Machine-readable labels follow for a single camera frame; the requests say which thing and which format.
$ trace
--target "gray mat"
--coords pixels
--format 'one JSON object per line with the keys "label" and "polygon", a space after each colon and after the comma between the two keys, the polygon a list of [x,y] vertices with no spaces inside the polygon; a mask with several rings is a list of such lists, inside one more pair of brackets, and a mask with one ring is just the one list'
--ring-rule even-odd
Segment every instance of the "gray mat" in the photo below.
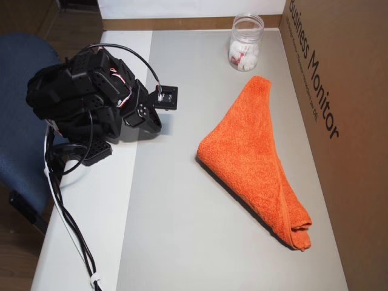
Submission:
{"label": "gray mat", "polygon": [[[229,65],[228,37],[153,33],[150,63],[162,84],[179,87],[178,110],[159,112],[158,137],[139,134],[117,290],[347,290],[280,34],[265,32],[249,73]],[[304,253],[281,244],[196,161],[253,75],[272,81],[278,154],[313,219]]]}

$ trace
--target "glass jar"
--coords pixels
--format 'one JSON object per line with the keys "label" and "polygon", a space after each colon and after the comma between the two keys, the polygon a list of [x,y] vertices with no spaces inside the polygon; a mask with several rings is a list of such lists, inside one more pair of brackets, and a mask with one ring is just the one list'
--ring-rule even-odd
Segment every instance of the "glass jar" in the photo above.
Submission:
{"label": "glass jar", "polygon": [[235,17],[229,45],[229,63],[242,72],[253,70],[258,61],[264,21],[250,13]]}

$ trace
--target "chair backrest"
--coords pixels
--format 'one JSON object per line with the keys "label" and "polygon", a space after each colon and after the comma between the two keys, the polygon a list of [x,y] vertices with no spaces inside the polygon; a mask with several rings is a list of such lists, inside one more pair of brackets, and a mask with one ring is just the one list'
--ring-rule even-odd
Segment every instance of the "chair backrest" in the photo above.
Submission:
{"label": "chair backrest", "polygon": [[0,36],[0,47],[0,181],[41,213],[50,194],[43,172],[45,121],[25,96],[29,79],[59,59],[48,43],[26,33]]}

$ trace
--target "white wall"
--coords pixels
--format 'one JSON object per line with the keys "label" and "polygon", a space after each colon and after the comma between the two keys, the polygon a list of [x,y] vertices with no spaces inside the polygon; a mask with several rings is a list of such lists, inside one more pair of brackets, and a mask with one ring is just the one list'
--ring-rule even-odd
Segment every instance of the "white wall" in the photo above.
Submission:
{"label": "white wall", "polygon": [[98,0],[103,19],[282,14],[286,0]]}

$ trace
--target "towel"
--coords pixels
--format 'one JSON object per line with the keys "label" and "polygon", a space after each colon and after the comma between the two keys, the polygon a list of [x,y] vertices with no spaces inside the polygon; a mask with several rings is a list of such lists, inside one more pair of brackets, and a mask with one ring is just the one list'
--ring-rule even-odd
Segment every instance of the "towel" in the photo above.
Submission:
{"label": "towel", "polygon": [[287,181],[273,139],[271,82],[253,77],[217,127],[198,147],[198,158],[293,249],[311,246],[312,221]]}

